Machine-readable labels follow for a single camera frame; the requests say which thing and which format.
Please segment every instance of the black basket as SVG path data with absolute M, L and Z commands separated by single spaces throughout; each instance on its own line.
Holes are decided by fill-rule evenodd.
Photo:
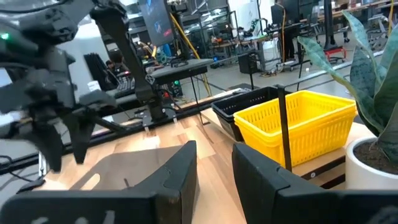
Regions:
M 243 141 L 242 134 L 234 122 L 234 113 L 254 105 L 278 98 L 277 88 L 264 87 L 247 93 L 231 96 L 211 104 L 223 129 L 236 141 Z

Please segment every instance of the white pot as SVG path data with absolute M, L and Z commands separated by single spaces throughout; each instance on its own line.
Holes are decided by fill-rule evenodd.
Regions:
M 359 161 L 354 155 L 357 145 L 374 142 L 376 137 L 359 138 L 347 147 L 346 188 L 358 190 L 397 190 L 398 175 L 388 174 Z

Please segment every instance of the yellow plastic basket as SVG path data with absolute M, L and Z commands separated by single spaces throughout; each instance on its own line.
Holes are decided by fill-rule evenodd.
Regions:
M 354 100 L 311 91 L 286 96 L 292 166 L 345 145 L 354 117 Z M 279 100 L 234 114 L 244 142 L 285 166 Z

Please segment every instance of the soil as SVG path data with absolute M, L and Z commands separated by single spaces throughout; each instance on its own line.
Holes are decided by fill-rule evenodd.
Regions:
M 372 143 L 358 145 L 354 148 L 354 155 L 369 167 L 398 175 L 398 166 L 392 164 L 377 145 L 372 146 Z

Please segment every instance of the potted plant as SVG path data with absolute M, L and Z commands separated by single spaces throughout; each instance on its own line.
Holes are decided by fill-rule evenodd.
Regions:
M 349 81 L 333 69 L 319 44 L 299 37 L 312 63 L 355 97 L 358 114 L 374 136 L 357 139 L 346 152 L 347 189 L 398 189 L 398 28 L 389 36 L 379 63 L 357 18 L 343 12 L 358 45 Z

